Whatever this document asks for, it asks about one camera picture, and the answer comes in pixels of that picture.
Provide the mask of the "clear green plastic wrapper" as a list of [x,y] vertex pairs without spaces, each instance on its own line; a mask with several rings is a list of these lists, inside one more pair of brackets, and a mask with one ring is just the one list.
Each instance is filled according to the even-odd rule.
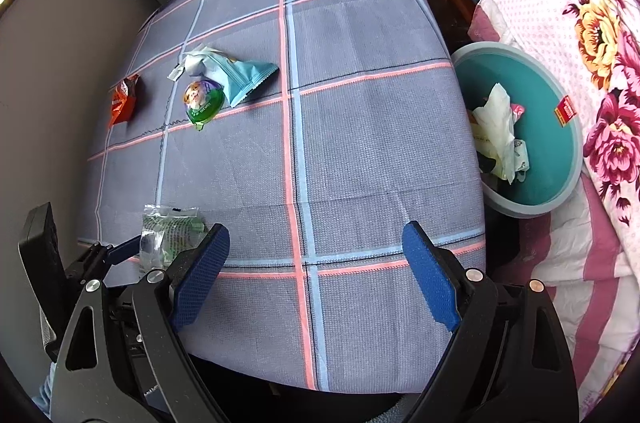
[[197,247],[206,232],[197,207],[145,206],[139,251],[142,275],[153,269],[167,269],[178,254]]

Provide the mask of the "orange snack packet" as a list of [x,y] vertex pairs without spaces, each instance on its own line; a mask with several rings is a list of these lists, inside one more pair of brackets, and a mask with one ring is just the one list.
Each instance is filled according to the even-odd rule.
[[121,79],[113,88],[111,114],[108,127],[128,123],[134,116],[137,102],[138,74],[132,74]]

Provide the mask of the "purple green toy egg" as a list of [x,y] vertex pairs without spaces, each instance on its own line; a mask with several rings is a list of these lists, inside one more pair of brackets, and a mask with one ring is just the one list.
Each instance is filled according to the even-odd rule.
[[186,116],[196,130],[213,120],[225,101],[224,87],[208,78],[194,80],[183,93]]

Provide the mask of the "light blue snack bag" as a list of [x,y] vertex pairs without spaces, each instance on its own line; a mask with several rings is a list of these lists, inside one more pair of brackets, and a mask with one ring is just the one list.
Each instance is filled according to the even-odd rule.
[[204,77],[224,88],[228,105],[234,108],[279,68],[270,62],[243,61],[204,45],[187,52],[167,78]]

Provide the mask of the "white tissue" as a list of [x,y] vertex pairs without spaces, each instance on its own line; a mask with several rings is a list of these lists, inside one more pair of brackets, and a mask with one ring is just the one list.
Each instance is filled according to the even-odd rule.
[[515,136],[510,96],[495,84],[485,104],[474,109],[471,117],[476,151],[494,162],[492,175],[511,184],[515,179]]

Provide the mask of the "teal plastic trash bin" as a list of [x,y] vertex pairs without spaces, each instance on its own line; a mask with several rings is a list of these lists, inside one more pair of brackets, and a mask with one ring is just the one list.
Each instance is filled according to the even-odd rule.
[[554,108],[567,93],[532,56],[500,42],[473,42],[451,55],[465,105],[474,109],[500,84],[524,108],[514,127],[526,142],[529,170],[522,182],[484,184],[485,202],[518,219],[540,217],[561,206],[582,172],[582,128],[574,117],[562,127]]

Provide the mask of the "grey plaid bed sheet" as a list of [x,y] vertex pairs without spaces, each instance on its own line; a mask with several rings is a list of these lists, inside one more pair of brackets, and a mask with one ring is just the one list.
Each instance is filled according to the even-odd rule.
[[[204,45],[279,68],[202,130],[167,78]],[[197,207],[230,233],[198,319],[196,357],[332,393],[415,393],[449,334],[401,250],[421,225],[485,264],[482,187],[465,106],[426,0],[171,0],[142,26],[124,74],[130,122],[100,125],[78,240],[118,244],[143,209]]]

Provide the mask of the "red sticker on bin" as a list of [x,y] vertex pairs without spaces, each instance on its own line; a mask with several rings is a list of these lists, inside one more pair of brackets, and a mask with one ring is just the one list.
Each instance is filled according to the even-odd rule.
[[577,111],[574,107],[573,101],[570,100],[570,96],[566,94],[563,96],[554,108],[554,114],[558,122],[562,127],[565,127],[577,116]]

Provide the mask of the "pink floral quilt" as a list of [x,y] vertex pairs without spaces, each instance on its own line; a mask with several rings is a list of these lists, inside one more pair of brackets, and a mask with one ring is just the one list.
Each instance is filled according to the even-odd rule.
[[471,36],[548,68],[553,120],[582,133],[576,188],[522,222],[506,273],[550,287],[589,417],[639,347],[639,0],[480,0]]

